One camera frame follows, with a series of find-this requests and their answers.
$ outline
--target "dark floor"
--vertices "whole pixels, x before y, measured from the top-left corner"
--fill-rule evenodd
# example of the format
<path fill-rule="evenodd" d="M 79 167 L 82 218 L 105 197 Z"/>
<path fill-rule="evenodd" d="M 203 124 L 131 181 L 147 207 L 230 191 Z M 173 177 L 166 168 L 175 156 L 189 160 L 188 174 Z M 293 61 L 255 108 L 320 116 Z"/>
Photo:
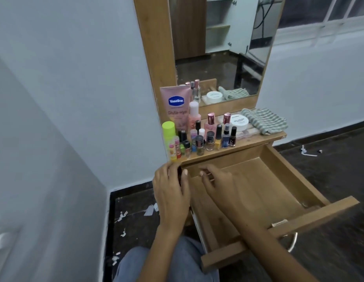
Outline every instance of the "dark floor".
<path fill-rule="evenodd" d="M 230 52 L 217 52 L 206 56 L 199 56 L 176 61 L 178 85 L 188 81 L 217 79 L 217 87 L 226 90 L 234 89 L 234 79 L 237 69 L 238 56 Z M 241 87 L 250 95 L 258 92 L 260 82 L 242 79 Z"/>
<path fill-rule="evenodd" d="M 364 281 L 364 128 L 306 144 L 317 157 L 301 155 L 300 148 L 281 154 L 331 202 L 352 195 L 361 206 L 299 236 L 292 254 L 320 281 Z M 129 214 L 115 223 L 113 253 L 122 258 L 134 246 L 151 246 L 159 217 L 143 211 L 154 203 L 152 189 L 116 200 L 115 218 Z M 219 272 L 221 281 L 271 281 L 253 255 Z"/>

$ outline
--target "wooden mirror frame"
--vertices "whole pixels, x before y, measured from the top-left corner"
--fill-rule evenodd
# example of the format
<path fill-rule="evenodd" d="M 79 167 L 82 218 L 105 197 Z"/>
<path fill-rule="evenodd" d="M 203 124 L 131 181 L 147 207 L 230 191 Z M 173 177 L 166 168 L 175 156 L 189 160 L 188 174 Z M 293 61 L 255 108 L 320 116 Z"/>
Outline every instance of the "wooden mirror frame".
<path fill-rule="evenodd" d="M 157 111 L 160 117 L 160 122 L 163 123 L 169 121 L 169 118 L 167 117 L 164 103 L 162 101 L 160 87 L 177 85 L 169 2 L 168 0 L 133 1 L 137 13 L 144 52 L 146 54 Z M 282 2 L 277 23 L 280 21 L 284 4 L 285 0 Z M 216 115 L 223 115 L 226 112 L 233 113 L 240 111 L 243 108 L 255 108 L 258 101 L 260 88 L 263 83 L 265 71 L 267 69 L 270 53 L 271 49 L 269 50 L 267 56 L 262 80 L 256 95 L 199 107 L 199 112 L 202 115 L 202 119 L 207 118 L 207 114 L 210 112 L 214 112 Z"/>

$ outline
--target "left hand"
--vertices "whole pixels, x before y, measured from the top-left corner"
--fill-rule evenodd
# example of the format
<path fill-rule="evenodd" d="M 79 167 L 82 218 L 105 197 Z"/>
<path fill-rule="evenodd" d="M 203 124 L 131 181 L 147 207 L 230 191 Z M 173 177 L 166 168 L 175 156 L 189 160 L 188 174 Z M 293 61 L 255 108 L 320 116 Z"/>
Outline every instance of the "left hand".
<path fill-rule="evenodd" d="M 155 172 L 152 180 L 155 199 L 163 230 L 179 236 L 182 233 L 190 207 L 190 188 L 187 169 L 182 172 L 181 186 L 178 182 L 180 163 L 168 162 Z"/>

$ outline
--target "open drawer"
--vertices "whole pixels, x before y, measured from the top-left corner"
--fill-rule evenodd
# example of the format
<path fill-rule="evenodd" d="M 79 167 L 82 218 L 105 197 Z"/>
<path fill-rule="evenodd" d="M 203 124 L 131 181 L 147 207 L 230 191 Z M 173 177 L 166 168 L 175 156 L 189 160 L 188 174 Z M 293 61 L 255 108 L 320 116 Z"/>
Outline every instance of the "open drawer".
<path fill-rule="evenodd" d="M 214 164 L 234 175 L 241 201 L 275 238 L 314 228 L 359 203 L 354 197 L 330 203 L 271 144 L 204 163 Z M 247 246 L 206 193 L 198 165 L 184 167 L 190 176 L 194 222 L 206 251 L 202 256 L 202 270 L 207 272 L 240 259 Z M 272 227 L 282 220 L 287 221 Z"/>

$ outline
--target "light blue jeans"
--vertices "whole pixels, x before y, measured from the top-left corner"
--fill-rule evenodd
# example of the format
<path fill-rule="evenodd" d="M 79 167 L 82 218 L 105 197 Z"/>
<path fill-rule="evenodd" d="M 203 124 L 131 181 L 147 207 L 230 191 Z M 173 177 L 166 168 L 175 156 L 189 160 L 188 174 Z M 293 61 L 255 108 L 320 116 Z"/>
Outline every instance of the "light blue jeans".
<path fill-rule="evenodd" d="M 149 249 L 134 247 L 119 263 L 114 282 L 135 282 L 146 261 Z M 171 259 L 168 282 L 219 282 L 218 270 L 204 274 L 200 270 L 200 257 L 204 254 L 202 245 L 188 237 L 180 237 Z"/>

